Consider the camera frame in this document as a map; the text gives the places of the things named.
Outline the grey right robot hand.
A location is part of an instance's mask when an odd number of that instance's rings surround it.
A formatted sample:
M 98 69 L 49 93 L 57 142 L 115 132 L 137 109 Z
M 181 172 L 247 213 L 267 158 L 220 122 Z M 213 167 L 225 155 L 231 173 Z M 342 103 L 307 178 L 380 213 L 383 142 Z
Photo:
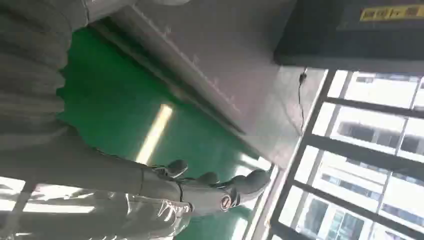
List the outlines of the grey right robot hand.
M 53 137 L 0 138 L 3 240 L 162 240 L 193 217 L 224 213 L 262 194 L 257 169 L 220 182 L 211 172 L 183 177 L 187 165 L 144 165 L 105 154 L 73 129 Z

